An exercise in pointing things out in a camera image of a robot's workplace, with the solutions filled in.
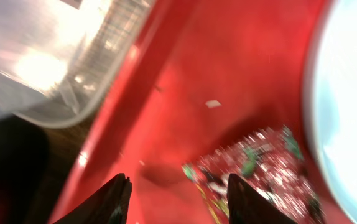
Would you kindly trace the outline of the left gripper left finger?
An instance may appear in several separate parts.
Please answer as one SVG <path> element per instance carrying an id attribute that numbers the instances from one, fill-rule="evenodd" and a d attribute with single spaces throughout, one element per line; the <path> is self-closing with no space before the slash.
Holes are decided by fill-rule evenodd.
<path id="1" fill-rule="evenodd" d="M 131 193 L 130 178 L 117 174 L 55 224 L 126 224 Z"/>

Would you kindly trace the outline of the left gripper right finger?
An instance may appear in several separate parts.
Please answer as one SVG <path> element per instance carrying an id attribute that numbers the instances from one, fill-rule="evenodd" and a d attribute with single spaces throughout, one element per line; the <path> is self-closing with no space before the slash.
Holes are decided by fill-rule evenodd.
<path id="1" fill-rule="evenodd" d="M 228 178 L 230 224 L 296 224 L 237 174 Z"/>

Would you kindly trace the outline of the red candy wrapper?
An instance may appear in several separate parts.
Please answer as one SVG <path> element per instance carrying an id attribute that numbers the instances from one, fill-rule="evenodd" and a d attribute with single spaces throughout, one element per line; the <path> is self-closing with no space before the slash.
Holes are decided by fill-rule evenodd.
<path id="1" fill-rule="evenodd" d="M 297 223 L 324 223 L 304 157 L 287 126 L 262 129 L 182 166 L 215 223 L 230 223 L 228 178 L 237 174 Z"/>

